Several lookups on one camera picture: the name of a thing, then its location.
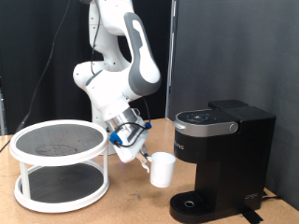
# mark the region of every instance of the white round stand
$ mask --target white round stand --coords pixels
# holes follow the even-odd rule
[[[19,131],[9,148],[21,167],[17,201],[44,213],[73,211],[96,202],[109,185],[107,146],[106,130],[87,121],[47,121]],[[89,161],[103,152],[104,168]],[[34,166],[28,170],[27,164]]]

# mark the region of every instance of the blue part on gripper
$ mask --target blue part on gripper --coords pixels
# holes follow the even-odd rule
[[[149,122],[146,122],[146,128],[151,129],[151,124]]]
[[[115,141],[118,141],[120,144],[122,144],[122,140],[120,139],[120,137],[116,134],[116,133],[112,133],[110,135],[110,142],[115,145]]]

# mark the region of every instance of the stand leg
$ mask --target stand leg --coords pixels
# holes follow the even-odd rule
[[[28,178],[28,165],[20,161],[21,168],[21,188],[25,199],[30,199],[30,187]]]
[[[107,183],[108,182],[108,147],[104,151],[103,161],[104,161],[104,183]]]

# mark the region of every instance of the gray wall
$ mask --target gray wall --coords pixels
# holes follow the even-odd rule
[[[266,186],[299,209],[299,1],[179,0],[169,118],[241,100],[277,116]]]

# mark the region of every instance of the dark background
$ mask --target dark background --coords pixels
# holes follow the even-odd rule
[[[266,187],[299,209],[299,1],[179,0],[170,119],[236,99],[277,116]]]
[[[50,55],[51,43],[63,18],[67,0],[0,2],[0,74],[8,134],[13,134],[27,114],[36,83]],[[162,75],[161,88],[146,99],[153,119],[164,117],[171,0],[134,1],[135,13],[148,34],[153,57]],[[26,126],[51,119],[91,121],[90,100],[73,80],[78,63],[91,60],[88,32],[89,6],[71,0],[58,35],[52,61],[37,92]],[[130,58],[126,39],[120,38],[121,51]],[[147,119],[142,100],[131,103]]]

